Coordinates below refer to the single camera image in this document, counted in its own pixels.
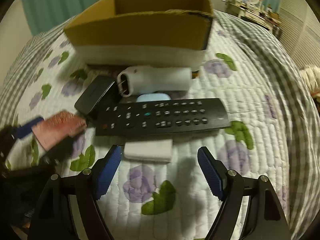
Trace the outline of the black remote control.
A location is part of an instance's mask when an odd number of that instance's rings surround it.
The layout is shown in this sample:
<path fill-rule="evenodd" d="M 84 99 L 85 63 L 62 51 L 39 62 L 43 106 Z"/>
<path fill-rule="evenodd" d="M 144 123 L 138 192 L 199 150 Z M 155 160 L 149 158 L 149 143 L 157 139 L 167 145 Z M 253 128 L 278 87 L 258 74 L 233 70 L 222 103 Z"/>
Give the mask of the black remote control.
<path fill-rule="evenodd" d="M 99 114 L 97 136 L 140 137 L 230 126 L 219 98 L 120 103 Z"/>

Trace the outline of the white dressing table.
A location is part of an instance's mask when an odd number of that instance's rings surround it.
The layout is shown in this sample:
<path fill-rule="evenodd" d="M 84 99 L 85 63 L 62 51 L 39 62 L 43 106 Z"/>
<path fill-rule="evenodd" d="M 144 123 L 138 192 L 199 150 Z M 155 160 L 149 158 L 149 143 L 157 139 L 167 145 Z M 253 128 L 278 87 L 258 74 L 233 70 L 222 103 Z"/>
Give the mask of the white dressing table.
<path fill-rule="evenodd" d="M 237 0 L 228 0 L 225 12 L 243 21 L 256 24 L 271 33 L 275 27 L 279 28 L 281 25 L 280 20 L 272 18 L 267 12 L 261 11 L 252 4 L 245 4 Z"/>

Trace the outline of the white floral quilted mat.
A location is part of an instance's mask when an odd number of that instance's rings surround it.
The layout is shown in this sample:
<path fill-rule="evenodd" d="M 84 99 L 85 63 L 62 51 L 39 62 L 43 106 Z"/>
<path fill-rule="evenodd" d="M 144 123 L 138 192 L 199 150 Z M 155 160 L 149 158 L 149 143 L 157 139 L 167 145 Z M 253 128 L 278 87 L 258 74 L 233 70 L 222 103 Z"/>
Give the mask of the white floral quilted mat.
<path fill-rule="evenodd" d="M 290 239 L 292 91 L 272 34 L 215 11 L 204 59 L 90 69 L 66 24 L 1 88 L 1 239 Z"/>

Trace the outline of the light blue earbuds case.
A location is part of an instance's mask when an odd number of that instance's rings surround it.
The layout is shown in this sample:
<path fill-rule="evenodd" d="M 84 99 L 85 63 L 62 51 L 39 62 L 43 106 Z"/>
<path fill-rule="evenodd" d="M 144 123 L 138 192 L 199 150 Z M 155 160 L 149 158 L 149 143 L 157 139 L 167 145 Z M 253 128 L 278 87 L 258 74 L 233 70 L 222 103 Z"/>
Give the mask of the light blue earbuds case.
<path fill-rule="evenodd" d="M 150 93 L 140 95 L 136 102 L 168 101 L 171 97 L 165 93 Z"/>

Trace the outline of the white louvered wardrobe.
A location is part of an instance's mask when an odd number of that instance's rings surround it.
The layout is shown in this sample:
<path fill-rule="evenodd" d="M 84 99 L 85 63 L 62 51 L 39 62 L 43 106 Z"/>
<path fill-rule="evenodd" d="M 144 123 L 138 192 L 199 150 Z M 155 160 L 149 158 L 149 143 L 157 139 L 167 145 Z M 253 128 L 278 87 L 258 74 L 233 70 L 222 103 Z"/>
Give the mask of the white louvered wardrobe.
<path fill-rule="evenodd" d="M 306 0 L 280 0 L 280 42 L 299 68 L 319 67 L 319 21 Z"/>

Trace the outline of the small white box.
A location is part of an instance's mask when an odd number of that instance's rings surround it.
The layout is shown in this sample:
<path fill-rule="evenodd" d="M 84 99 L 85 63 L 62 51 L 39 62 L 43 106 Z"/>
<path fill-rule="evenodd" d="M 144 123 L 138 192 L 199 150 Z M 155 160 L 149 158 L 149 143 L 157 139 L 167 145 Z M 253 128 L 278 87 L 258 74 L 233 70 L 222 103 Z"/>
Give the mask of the small white box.
<path fill-rule="evenodd" d="M 172 139 L 129 141 L 124 145 L 124 157 L 139 161 L 171 162 Z"/>

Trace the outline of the brown cardboard box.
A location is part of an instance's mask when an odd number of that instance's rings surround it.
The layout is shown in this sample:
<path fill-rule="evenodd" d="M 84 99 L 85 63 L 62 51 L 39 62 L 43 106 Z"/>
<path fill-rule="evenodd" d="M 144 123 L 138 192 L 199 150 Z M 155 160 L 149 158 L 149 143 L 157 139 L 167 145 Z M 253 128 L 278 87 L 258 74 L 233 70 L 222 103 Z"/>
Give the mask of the brown cardboard box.
<path fill-rule="evenodd" d="M 99 0 L 64 32 L 90 66 L 197 68 L 212 23 L 209 0 Z"/>

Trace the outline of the white puffer jacket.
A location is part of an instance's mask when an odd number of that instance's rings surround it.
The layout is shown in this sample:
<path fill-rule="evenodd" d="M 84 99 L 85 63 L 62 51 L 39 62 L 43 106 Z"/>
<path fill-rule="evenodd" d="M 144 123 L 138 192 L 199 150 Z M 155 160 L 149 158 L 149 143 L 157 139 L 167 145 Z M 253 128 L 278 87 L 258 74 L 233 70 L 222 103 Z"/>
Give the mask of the white puffer jacket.
<path fill-rule="evenodd" d="M 314 64 L 306 65 L 303 69 L 300 69 L 300 74 L 305 82 L 310 94 L 313 98 L 319 98 L 320 90 L 320 72 L 319 67 Z"/>

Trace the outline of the white handheld device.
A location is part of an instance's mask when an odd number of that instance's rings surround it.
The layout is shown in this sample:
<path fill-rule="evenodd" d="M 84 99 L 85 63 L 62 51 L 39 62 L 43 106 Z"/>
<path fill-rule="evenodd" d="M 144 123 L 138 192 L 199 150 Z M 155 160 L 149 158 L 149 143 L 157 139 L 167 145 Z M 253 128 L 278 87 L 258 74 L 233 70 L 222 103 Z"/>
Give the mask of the white handheld device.
<path fill-rule="evenodd" d="M 132 66 L 117 76 L 117 85 L 125 98 L 164 91 L 188 91 L 192 83 L 190 68 Z"/>

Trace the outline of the green checkered bed cover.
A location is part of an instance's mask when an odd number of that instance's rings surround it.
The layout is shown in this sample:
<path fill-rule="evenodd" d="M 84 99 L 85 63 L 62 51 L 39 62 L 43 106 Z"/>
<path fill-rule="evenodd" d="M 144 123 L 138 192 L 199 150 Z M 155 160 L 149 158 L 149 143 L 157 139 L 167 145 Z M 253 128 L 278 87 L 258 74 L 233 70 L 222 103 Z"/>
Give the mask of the green checkered bed cover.
<path fill-rule="evenodd" d="M 174 135 L 168 164 L 123 160 L 98 201 L 114 239 L 204 239 L 221 202 L 197 163 L 207 146 L 226 167 L 246 177 L 265 174 L 299 239 L 319 212 L 319 114 L 298 67 L 280 42 L 262 28 L 215 11 L 209 48 L 188 92 L 172 99 L 220 98 L 231 127 Z M 74 104 L 99 74 L 89 68 L 62 32 L 65 23 L 30 40 L 1 87 L 1 128 Z M 95 137 L 88 128 L 59 171 L 76 175 L 124 139 Z"/>

